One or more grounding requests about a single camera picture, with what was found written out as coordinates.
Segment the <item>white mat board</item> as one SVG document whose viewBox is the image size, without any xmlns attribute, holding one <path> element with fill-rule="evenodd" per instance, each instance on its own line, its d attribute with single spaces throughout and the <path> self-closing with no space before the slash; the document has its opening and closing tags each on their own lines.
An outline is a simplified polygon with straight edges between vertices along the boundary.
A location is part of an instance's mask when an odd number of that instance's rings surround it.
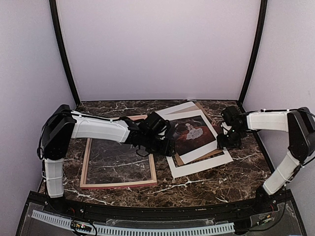
<svg viewBox="0 0 315 236">
<path fill-rule="evenodd" d="M 226 149 L 223 150 L 222 155 L 200 160 L 198 162 L 191 163 L 191 164 L 185 164 L 179 167 L 175 166 L 175 163 L 172 157 L 167 156 L 166 159 L 167 159 L 172 177 L 174 179 L 192 175 L 201 171 L 205 171 L 214 167 L 218 167 L 220 165 L 233 162 L 231 155 Z"/>
</svg>

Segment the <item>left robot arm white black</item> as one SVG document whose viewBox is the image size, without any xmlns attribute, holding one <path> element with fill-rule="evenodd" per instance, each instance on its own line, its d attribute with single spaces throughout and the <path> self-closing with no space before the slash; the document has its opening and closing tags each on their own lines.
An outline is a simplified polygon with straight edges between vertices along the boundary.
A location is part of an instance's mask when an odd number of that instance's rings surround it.
<svg viewBox="0 0 315 236">
<path fill-rule="evenodd" d="M 36 150 L 43 160 L 46 191 L 50 206 L 58 214 L 69 211 L 69 202 L 63 197 L 63 159 L 71 139 L 89 138 L 115 141 L 144 147 L 148 154 L 172 156 L 174 140 L 166 136 L 171 125 L 153 112 L 145 118 L 102 118 L 83 114 L 66 104 L 60 105 L 42 127 Z"/>
</svg>

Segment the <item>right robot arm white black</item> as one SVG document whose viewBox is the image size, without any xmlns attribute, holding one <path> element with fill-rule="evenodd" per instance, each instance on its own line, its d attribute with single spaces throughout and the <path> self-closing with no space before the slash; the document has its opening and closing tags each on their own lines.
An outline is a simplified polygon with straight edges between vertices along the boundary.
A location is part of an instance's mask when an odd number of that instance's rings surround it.
<svg viewBox="0 0 315 236">
<path fill-rule="evenodd" d="M 286 110 L 261 110 L 241 113 L 230 106 L 221 112 L 222 133 L 217 136 L 217 148 L 241 148 L 247 133 L 259 130 L 288 133 L 289 146 L 285 158 L 271 176 L 258 187 L 251 209 L 262 213 L 272 196 L 296 176 L 315 151 L 315 116 L 307 107 Z"/>
</svg>

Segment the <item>light wooden picture frame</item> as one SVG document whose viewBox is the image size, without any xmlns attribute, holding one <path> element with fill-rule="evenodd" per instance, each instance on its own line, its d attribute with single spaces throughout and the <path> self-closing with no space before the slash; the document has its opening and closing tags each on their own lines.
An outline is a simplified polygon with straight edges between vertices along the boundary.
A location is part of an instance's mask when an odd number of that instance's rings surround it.
<svg viewBox="0 0 315 236">
<path fill-rule="evenodd" d="M 142 187 L 157 184 L 154 157 L 142 157 L 132 145 L 87 139 L 80 180 L 82 189 Z"/>
</svg>

